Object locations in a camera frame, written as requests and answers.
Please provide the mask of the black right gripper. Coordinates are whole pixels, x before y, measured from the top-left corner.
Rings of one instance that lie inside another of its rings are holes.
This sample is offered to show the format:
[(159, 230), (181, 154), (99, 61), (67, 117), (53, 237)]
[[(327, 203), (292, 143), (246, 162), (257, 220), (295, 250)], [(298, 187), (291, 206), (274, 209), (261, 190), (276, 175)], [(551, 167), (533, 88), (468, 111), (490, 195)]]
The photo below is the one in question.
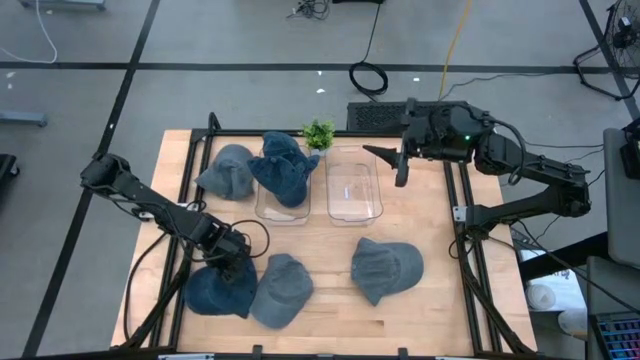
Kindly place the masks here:
[(423, 115), (417, 112), (417, 105), (415, 98), (408, 98), (405, 103), (398, 151), (363, 146), (364, 150), (397, 170), (396, 187), (407, 184), (410, 158), (468, 163), (480, 140), (493, 130), (493, 124), (482, 120), (466, 103), (432, 105)]

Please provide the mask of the dark blue denim cap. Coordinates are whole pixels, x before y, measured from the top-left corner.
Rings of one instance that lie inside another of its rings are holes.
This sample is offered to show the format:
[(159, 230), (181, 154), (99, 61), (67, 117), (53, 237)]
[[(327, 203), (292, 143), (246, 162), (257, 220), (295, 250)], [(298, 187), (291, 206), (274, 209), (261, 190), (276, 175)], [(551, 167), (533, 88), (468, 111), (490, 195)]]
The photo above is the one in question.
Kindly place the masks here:
[(226, 282), (217, 269), (203, 267), (193, 272), (185, 285), (185, 303), (196, 314), (236, 315), (246, 319), (255, 298), (257, 272), (251, 259), (242, 264), (240, 278)]
[(306, 155), (299, 143), (283, 132), (268, 131), (263, 135), (262, 152), (265, 156), (279, 156), (294, 166), (314, 170), (319, 163), (318, 155)]
[(300, 154), (254, 157), (248, 167), (255, 180), (284, 207), (295, 208), (307, 198), (307, 180), (317, 163)]

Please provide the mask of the grey denim cap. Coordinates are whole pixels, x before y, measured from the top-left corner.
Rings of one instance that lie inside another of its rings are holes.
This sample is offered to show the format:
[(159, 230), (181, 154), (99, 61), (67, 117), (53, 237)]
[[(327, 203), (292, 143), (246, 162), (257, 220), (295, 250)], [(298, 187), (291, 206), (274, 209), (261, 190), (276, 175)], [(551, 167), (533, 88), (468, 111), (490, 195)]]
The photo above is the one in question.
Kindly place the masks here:
[(231, 201), (250, 197), (253, 193), (253, 175), (248, 161), (252, 152), (239, 144), (224, 146), (207, 169), (195, 179), (205, 191)]
[(263, 326), (288, 326), (314, 291), (314, 283), (304, 265), (289, 254), (275, 254), (260, 279), (250, 314)]
[(351, 280), (372, 306), (414, 287), (423, 274), (423, 256), (409, 243), (378, 243), (362, 237), (352, 255)]

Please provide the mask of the black computer tower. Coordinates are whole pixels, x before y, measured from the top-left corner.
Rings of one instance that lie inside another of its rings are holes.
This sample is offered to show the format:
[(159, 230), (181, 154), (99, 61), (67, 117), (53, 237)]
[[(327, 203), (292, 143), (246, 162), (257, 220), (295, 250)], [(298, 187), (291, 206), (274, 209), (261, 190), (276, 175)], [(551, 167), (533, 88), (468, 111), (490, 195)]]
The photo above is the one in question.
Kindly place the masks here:
[[(424, 117), (437, 110), (454, 105), (466, 105), (464, 101), (426, 102), (417, 101), (412, 114)], [(399, 133), (401, 117), (407, 112), (405, 102), (350, 102), (347, 106), (348, 131)]]

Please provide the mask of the clear plastic bin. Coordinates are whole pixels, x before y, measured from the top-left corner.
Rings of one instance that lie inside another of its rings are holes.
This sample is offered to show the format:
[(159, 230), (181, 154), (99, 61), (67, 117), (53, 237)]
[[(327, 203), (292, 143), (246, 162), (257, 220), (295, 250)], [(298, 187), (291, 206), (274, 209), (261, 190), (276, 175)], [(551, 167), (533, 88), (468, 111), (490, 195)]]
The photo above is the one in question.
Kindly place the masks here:
[[(301, 145), (300, 147), (306, 155), (310, 155), (307, 149), (305, 149)], [(265, 155), (263, 154), (261, 149), (257, 157), (264, 156)], [(306, 200), (298, 207), (287, 208), (282, 206), (271, 192), (266, 190), (258, 183), (258, 203), (256, 205), (256, 215), (271, 224), (298, 225), (304, 223), (306, 221), (306, 217), (310, 212), (309, 188), (310, 176), (307, 180), (308, 195)]]
[(369, 226), (384, 211), (376, 157), (361, 146), (334, 146), (325, 155), (327, 212), (335, 226)]

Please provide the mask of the small green potted plant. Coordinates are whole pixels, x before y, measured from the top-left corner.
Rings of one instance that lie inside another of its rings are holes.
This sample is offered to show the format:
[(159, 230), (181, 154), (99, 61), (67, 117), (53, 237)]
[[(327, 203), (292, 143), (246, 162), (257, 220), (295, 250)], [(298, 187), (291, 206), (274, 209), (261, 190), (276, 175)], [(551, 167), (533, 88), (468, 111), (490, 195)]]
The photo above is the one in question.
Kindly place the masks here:
[(314, 119), (303, 126), (302, 135), (308, 148), (323, 154), (333, 145), (335, 124), (331, 120)]

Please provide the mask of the white paper roll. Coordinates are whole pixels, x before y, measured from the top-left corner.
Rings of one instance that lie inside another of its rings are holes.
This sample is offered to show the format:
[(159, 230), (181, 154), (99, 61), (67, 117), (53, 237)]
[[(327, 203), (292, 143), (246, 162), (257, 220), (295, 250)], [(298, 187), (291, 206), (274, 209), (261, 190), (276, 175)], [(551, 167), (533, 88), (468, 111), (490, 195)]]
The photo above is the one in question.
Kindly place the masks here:
[(548, 311), (556, 303), (554, 291), (547, 285), (533, 284), (525, 291), (528, 306), (534, 311)]

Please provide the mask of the grey desk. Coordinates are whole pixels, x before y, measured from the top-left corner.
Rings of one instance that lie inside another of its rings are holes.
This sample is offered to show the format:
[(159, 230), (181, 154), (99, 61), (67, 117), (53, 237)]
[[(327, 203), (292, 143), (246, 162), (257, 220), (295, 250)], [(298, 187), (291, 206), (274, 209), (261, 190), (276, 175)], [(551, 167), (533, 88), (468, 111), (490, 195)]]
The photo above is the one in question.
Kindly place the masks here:
[(625, 174), (620, 151), (626, 144), (624, 132), (606, 129), (603, 140), (609, 256), (640, 268), (640, 180)]

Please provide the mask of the black desk device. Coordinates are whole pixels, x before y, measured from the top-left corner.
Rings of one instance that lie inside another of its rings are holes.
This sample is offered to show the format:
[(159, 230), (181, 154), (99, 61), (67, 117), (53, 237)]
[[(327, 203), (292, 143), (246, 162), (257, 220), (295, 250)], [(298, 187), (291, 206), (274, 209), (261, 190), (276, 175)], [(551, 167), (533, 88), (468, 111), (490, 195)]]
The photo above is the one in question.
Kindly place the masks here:
[(623, 128), (625, 144), (620, 148), (625, 174), (640, 180), (640, 117)]

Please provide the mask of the black floor equipment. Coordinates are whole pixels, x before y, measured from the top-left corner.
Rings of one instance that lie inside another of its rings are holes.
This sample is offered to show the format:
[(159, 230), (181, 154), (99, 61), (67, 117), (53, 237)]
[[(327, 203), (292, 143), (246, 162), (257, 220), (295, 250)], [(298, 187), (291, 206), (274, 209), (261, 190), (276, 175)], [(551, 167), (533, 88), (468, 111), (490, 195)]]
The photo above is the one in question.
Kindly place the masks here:
[(20, 173), (17, 158), (11, 154), (0, 154), (0, 194), (4, 193), (12, 180)]

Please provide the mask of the grey furniture foot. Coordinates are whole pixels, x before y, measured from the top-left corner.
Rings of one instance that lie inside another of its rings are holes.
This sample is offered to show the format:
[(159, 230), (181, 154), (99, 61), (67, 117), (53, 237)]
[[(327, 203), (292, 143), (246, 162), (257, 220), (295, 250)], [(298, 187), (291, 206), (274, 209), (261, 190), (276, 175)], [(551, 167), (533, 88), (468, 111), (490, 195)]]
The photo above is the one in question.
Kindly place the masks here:
[(0, 110), (0, 123), (16, 123), (45, 127), (48, 124), (44, 113), (14, 112)]

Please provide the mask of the black standing fan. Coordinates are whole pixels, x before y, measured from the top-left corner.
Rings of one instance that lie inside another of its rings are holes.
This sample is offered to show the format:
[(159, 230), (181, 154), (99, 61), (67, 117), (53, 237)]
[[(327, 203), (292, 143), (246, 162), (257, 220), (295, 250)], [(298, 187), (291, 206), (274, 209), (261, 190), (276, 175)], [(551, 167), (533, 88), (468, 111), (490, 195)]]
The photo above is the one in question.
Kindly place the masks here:
[[(609, 69), (625, 79), (635, 80), (628, 95), (616, 95), (590, 84), (581, 68), (581, 63), (597, 53), (611, 55)], [(640, 0), (615, 0), (607, 8), (607, 21), (603, 34), (594, 47), (578, 54), (573, 59), (580, 83), (587, 88), (608, 96), (615, 101), (631, 98), (640, 88)]]

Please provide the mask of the backlit rainbow keyboard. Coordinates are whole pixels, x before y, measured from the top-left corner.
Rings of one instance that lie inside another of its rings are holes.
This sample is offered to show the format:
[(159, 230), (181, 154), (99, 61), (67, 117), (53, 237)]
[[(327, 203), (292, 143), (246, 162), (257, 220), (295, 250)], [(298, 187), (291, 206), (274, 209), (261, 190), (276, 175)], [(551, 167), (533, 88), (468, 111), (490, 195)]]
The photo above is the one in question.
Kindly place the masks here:
[(591, 326), (605, 360), (640, 360), (639, 314), (596, 314), (591, 316)]

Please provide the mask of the grey cart base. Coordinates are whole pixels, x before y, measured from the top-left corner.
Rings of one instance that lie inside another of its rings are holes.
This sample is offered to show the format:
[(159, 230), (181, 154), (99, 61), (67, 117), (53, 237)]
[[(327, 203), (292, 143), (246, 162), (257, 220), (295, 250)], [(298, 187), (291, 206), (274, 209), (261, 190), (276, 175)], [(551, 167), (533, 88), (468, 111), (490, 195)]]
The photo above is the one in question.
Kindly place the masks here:
[(57, 6), (82, 6), (96, 8), (98, 11), (105, 11), (105, 0), (16, 0), (24, 8), (35, 7), (36, 4), (45, 7)]

